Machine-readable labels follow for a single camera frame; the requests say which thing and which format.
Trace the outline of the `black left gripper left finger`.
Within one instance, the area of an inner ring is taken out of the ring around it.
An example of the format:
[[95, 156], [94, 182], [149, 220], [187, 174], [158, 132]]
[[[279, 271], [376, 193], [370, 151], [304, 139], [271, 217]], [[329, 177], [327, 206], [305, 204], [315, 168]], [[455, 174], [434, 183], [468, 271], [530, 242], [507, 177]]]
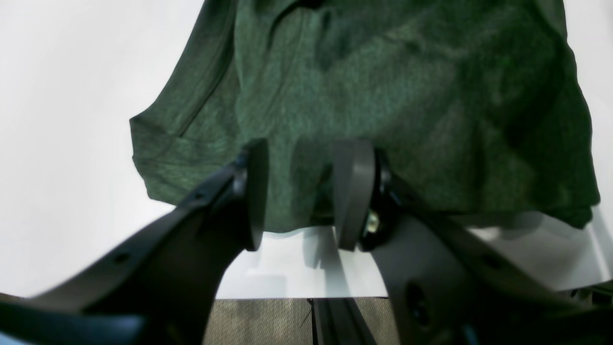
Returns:
[[2, 302], [1, 343], [200, 345], [223, 275], [262, 241], [269, 146], [251, 140], [172, 212], [59, 286]]

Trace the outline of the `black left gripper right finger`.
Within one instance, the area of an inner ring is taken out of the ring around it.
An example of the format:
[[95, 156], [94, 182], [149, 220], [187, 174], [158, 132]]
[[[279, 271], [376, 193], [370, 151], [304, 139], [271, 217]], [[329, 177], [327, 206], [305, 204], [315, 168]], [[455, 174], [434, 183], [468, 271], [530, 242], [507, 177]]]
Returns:
[[610, 345], [612, 308], [539, 284], [433, 210], [368, 140], [333, 146], [337, 246], [370, 253], [403, 345]]

